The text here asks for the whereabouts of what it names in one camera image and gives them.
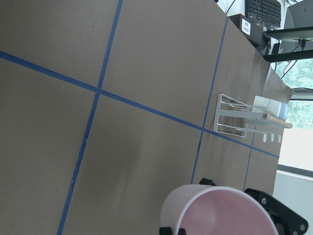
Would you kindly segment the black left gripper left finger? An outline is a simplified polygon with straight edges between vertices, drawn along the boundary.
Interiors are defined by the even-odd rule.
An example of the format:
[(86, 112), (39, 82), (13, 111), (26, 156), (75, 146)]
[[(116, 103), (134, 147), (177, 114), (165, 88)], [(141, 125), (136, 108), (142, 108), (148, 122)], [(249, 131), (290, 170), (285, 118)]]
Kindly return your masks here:
[[(174, 232), (170, 227), (160, 227), (159, 235), (174, 235)], [(186, 230), (179, 228), (177, 235), (186, 235)]]

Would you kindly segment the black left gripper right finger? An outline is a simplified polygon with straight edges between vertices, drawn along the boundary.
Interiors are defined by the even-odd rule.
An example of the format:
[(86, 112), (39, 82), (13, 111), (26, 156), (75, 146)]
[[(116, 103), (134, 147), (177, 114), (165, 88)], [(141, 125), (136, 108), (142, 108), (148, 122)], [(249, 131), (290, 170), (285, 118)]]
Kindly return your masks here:
[(308, 221), (269, 193), (253, 188), (246, 188), (242, 192), (266, 211), (278, 234), (304, 235), (307, 233)]

